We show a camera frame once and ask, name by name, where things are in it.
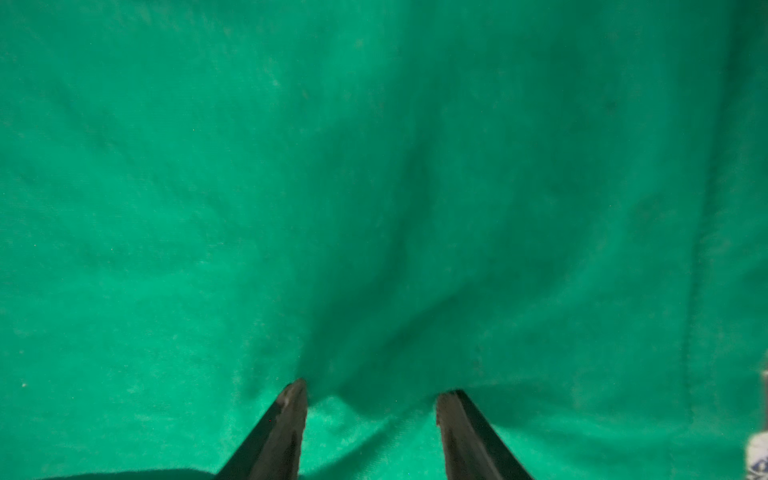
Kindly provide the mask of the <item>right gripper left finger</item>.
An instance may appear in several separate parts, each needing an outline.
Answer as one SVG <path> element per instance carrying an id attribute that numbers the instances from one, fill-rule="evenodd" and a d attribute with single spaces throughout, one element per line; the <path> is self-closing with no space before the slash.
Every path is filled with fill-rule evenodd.
<path id="1" fill-rule="evenodd" d="M 288 384 L 214 478 L 297 480 L 308 405 L 306 381 Z"/>

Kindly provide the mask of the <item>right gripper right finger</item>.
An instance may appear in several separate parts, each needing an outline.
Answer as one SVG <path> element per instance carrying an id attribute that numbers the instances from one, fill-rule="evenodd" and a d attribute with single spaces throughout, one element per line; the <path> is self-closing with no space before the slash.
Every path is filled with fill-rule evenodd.
<path id="1" fill-rule="evenodd" d="M 533 479 L 463 390 L 438 396 L 436 421 L 448 480 Z"/>

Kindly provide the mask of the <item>green t-shirt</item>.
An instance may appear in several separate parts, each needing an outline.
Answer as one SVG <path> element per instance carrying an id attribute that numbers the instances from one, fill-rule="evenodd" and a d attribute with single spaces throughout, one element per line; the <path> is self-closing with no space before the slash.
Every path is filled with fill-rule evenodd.
<path id="1" fill-rule="evenodd" d="M 763 1 L 5 1 L 1 475 L 741 479 Z"/>

